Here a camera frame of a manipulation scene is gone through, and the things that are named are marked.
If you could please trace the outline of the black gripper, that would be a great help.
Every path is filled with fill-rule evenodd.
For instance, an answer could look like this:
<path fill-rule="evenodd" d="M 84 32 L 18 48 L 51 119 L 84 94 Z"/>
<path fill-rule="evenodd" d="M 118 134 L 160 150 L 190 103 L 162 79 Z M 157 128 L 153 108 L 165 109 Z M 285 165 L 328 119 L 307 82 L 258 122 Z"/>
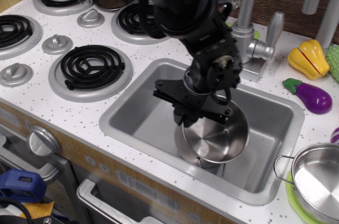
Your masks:
<path fill-rule="evenodd" d="M 180 80 L 156 80 L 153 95 L 172 104 L 174 121 L 178 126 L 185 123 L 185 127 L 189 128 L 199 118 L 225 124 L 231 116 L 231 82 L 227 74 L 209 71 L 207 88 L 199 91 L 193 88 L 193 79 L 189 73 L 187 70 Z"/>

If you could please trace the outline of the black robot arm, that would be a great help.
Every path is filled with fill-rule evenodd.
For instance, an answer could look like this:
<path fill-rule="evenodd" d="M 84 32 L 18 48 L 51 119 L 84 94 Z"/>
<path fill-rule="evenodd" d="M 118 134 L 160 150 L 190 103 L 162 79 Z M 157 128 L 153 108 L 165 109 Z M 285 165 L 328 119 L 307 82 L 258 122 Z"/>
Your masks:
<path fill-rule="evenodd" d="M 199 118 L 225 124 L 232 116 L 230 89 L 240 82 L 242 59 L 226 25 L 232 10 L 227 0 L 139 0 L 142 29 L 153 37 L 146 7 L 163 34 L 179 39 L 193 61 L 181 80 L 159 79 L 154 95 L 174 107 L 174 120 L 190 127 Z"/>

